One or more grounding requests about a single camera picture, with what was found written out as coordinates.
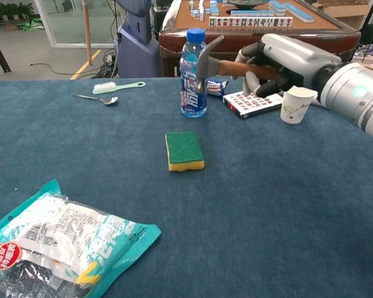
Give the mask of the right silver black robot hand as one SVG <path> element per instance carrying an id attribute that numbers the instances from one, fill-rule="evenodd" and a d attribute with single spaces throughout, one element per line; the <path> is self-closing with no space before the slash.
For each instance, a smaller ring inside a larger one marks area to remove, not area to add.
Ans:
<path id="1" fill-rule="evenodd" d="M 343 64 L 332 53 L 279 34 L 265 34 L 257 43 L 243 47 L 235 61 L 258 67 L 245 73 L 243 93 L 259 97 L 288 91 L 293 86 L 313 89 L 322 72 Z"/>

